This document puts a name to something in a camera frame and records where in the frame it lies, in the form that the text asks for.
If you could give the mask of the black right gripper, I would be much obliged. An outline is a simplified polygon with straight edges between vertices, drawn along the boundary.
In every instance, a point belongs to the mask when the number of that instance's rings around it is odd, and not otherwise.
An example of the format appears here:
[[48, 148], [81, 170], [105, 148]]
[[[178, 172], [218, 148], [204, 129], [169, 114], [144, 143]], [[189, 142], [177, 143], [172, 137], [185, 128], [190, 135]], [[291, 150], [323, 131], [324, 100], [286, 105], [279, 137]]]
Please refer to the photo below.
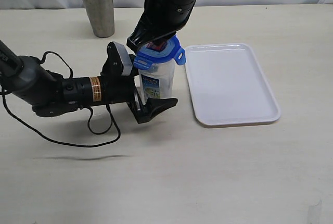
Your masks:
[[145, 10], [126, 45], [133, 52], [150, 42], [163, 42], [182, 29], [189, 19], [189, 13], [171, 12], [153, 14]]

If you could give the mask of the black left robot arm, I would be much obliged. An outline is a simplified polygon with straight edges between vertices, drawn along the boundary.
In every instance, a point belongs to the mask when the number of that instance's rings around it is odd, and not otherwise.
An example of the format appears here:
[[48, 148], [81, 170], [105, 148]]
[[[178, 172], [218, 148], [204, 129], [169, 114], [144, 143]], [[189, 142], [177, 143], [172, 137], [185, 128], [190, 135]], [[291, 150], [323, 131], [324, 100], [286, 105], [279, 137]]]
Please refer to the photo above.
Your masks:
[[176, 98], [142, 102], [134, 78], [134, 55], [117, 42], [107, 46], [107, 60], [96, 77], [68, 78], [42, 67], [46, 58], [18, 56], [1, 43], [1, 85], [32, 106], [39, 117], [56, 117], [78, 109], [126, 103], [137, 123], [146, 123], [176, 106]]

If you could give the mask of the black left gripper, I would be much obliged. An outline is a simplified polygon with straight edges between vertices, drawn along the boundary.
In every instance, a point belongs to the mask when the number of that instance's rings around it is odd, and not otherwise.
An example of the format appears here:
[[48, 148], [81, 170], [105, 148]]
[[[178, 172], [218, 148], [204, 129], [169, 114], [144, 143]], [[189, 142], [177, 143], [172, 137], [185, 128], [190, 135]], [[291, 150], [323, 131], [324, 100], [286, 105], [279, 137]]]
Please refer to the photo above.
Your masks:
[[102, 101], [106, 104], [127, 103], [138, 124], [149, 122], [178, 103], [176, 98], [149, 98], [144, 106], [134, 82], [135, 76], [138, 75], [137, 68], [133, 68], [127, 76], [119, 74], [118, 71], [118, 68], [102, 68]]

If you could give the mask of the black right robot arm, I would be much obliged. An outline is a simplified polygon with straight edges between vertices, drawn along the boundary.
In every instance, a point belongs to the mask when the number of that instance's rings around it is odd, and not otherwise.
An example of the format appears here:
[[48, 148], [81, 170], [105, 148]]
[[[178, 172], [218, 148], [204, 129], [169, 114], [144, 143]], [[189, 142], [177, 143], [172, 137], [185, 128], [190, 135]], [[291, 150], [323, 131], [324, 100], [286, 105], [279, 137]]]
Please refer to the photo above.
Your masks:
[[173, 37], [188, 22], [196, 0], [144, 0], [142, 13], [127, 47], [133, 52], [150, 42], [162, 43]]

